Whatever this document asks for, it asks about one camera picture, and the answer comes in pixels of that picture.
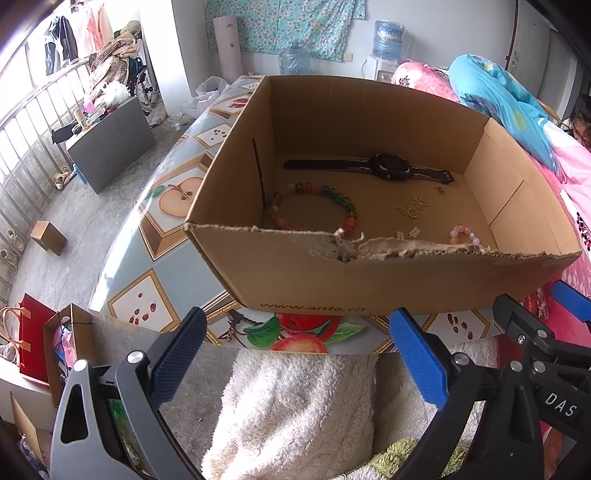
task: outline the green towel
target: green towel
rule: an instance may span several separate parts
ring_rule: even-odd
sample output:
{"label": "green towel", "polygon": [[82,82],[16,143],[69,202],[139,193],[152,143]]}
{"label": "green towel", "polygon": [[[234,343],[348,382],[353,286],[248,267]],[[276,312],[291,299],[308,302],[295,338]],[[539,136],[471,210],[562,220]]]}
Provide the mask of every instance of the green towel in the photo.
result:
{"label": "green towel", "polygon": [[[386,480],[393,476],[417,445],[418,440],[403,438],[393,443],[388,449],[375,455],[366,465],[335,477],[333,480]],[[458,445],[453,451],[447,466],[443,469],[442,476],[455,472],[462,466],[462,462],[468,453],[468,445]]]}

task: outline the pink blanket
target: pink blanket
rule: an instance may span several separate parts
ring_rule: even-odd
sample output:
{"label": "pink blanket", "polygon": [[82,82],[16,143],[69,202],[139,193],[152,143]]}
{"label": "pink blanket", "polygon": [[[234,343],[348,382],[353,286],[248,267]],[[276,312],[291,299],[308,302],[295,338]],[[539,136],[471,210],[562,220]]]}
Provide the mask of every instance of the pink blanket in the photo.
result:
{"label": "pink blanket", "polygon": [[[460,103],[444,74],[420,63],[411,61],[400,65],[392,77],[392,83]],[[564,270],[561,278],[583,295],[591,296],[591,238],[587,230],[587,220],[591,219],[591,153],[550,122],[544,125],[544,134],[559,164],[558,177],[533,158],[532,161],[569,213],[583,250],[581,257]],[[543,288],[548,308],[546,325],[552,328],[559,340],[591,346],[591,335],[586,325],[552,298],[550,289],[553,281]],[[499,342],[501,357],[505,356],[502,354],[503,344],[503,341]]]}

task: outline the cardboard box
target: cardboard box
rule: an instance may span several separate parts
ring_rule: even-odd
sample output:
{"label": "cardboard box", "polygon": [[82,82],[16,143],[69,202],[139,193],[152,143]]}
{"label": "cardboard box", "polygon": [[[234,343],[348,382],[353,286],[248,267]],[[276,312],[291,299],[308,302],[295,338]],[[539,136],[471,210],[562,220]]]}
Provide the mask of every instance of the cardboard box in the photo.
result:
{"label": "cardboard box", "polygon": [[61,394],[64,391],[64,384],[60,378],[60,368],[57,365],[56,355],[53,350],[53,335],[63,322],[65,317],[72,320],[72,337],[76,358],[85,358],[92,365],[97,365],[95,340],[92,335],[92,315],[79,306],[70,303],[66,308],[57,312],[50,320],[43,325],[43,350],[47,367],[47,378],[51,399],[57,407],[60,404]]}
{"label": "cardboard box", "polygon": [[58,257],[66,246],[66,237],[50,222],[38,220],[31,232],[31,238],[41,245],[43,250],[51,250]]}
{"label": "cardboard box", "polygon": [[25,436],[25,440],[37,459],[49,470],[51,459],[51,433],[47,430],[35,428],[27,414],[18,404],[17,399],[10,393],[12,416],[18,433]]}
{"label": "cardboard box", "polygon": [[[377,153],[449,169],[455,181],[283,168],[291,158]],[[298,182],[326,184],[352,199],[353,241],[337,244],[332,232],[344,210],[316,195],[286,197],[281,213],[297,231],[274,229],[268,200]],[[416,219],[390,209],[413,207],[415,198],[430,204]],[[450,245],[458,223],[470,225],[487,248]],[[409,241],[413,227],[421,233]],[[493,119],[416,90],[345,77],[264,78],[209,168],[184,228],[238,302],[272,312],[490,307],[502,293],[524,297],[581,253],[554,193]],[[406,240],[396,239],[398,231]]]}

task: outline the white towel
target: white towel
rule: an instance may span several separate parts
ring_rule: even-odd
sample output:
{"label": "white towel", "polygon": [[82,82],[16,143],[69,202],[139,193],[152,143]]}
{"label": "white towel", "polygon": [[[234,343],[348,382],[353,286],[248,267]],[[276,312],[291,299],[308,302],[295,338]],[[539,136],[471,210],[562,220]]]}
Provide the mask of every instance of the white towel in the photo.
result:
{"label": "white towel", "polygon": [[241,350],[205,478],[323,480],[370,460],[377,359]]}
{"label": "white towel", "polygon": [[[496,339],[457,345],[477,365],[497,365]],[[360,465],[403,437],[420,438],[435,415],[397,353],[299,355],[242,349],[222,397],[209,480],[385,480]],[[462,440],[476,431],[483,405]]]}

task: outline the cable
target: cable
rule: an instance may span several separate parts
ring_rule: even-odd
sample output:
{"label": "cable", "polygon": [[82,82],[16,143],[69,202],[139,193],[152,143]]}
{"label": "cable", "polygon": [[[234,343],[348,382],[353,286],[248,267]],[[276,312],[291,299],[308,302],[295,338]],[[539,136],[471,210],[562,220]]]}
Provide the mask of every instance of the cable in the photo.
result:
{"label": "cable", "polygon": [[513,47],[515,46],[515,36],[517,35],[517,20],[519,18],[519,0],[515,0],[515,21],[513,22],[513,36],[511,37],[511,46],[509,47],[509,54],[505,57],[507,63],[505,64],[505,70],[509,71],[509,61],[513,54]]}

